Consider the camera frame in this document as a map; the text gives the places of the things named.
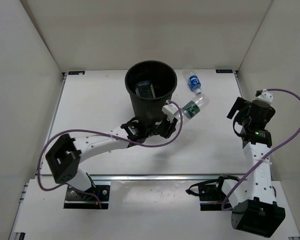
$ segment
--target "white tabletop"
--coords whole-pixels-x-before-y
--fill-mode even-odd
[[[52,127],[52,135],[68,129],[108,132],[134,117],[125,88],[126,70],[86,71],[68,75]],[[178,83],[172,100],[184,106],[193,97],[181,70],[175,70]],[[226,116],[240,96],[233,73],[199,69],[196,73],[210,104],[189,123],[172,144],[159,148],[134,146],[103,153],[83,162],[89,174],[242,174],[247,171],[242,141]],[[72,137],[86,136],[73,133]],[[159,136],[147,144],[168,141]],[[42,173],[50,175],[46,162]]]
[[[46,187],[56,184],[51,176]],[[234,230],[231,212],[200,211],[200,200],[185,190],[201,181],[112,181],[109,209],[63,209],[66,186],[42,191],[30,180],[14,231],[24,240],[264,240]],[[270,240],[300,236],[285,192],[272,182],[285,219]]]

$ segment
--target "water bottle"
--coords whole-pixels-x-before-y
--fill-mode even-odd
[[[187,80],[191,91],[195,92],[196,95],[200,95],[202,93],[201,92],[201,83],[199,81],[197,74],[195,73],[195,70],[190,65],[187,65],[183,69],[183,75],[184,75],[185,79]]]
[[[182,109],[182,124],[186,124],[189,122],[195,115],[197,115],[202,109],[204,109],[208,104],[210,100],[209,98],[204,95],[200,94],[193,98],[190,102],[188,102]],[[174,117],[178,120],[178,123],[180,123],[180,113],[177,111],[174,114]]]
[[[146,99],[156,98],[154,87],[150,80],[138,82],[135,85],[135,94]]]

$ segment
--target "blue label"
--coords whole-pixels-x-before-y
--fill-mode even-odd
[[[197,75],[192,75],[191,77],[189,77],[188,84],[191,90],[201,88],[201,83]]]

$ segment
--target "black trash can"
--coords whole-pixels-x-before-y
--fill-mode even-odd
[[[144,98],[136,94],[136,84],[145,80],[152,82],[155,98]],[[130,94],[134,114],[149,124],[164,118],[161,111],[167,100],[171,100],[177,87],[177,75],[167,64],[160,61],[143,61],[131,67],[125,75],[125,87]]]

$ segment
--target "white wall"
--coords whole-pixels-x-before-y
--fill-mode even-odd
[[[0,0],[0,240],[34,177],[62,74],[18,0]]]
[[[239,70],[244,94],[283,88],[300,95],[300,0],[274,0]],[[275,93],[276,115],[268,129],[273,145],[281,143],[300,125],[300,103]],[[281,180],[300,230],[300,135],[273,154],[273,173]]]
[[[60,69],[239,69],[270,0],[21,0]]]

